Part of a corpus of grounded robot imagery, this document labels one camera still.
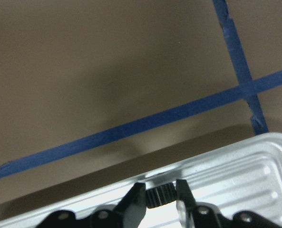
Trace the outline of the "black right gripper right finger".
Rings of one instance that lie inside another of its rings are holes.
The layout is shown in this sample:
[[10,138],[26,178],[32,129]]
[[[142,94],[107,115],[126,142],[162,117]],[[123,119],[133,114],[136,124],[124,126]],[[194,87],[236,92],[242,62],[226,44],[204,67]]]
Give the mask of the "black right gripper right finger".
[[178,218],[183,228],[194,228],[193,209],[196,207],[196,201],[192,195],[186,180],[176,180],[176,209]]

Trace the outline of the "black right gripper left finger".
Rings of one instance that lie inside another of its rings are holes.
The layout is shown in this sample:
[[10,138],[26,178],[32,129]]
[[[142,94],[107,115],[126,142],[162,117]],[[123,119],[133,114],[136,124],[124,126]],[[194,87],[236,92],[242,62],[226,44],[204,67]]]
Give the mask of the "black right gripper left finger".
[[137,228],[146,214],[146,185],[135,183],[113,212],[118,218],[118,228]]

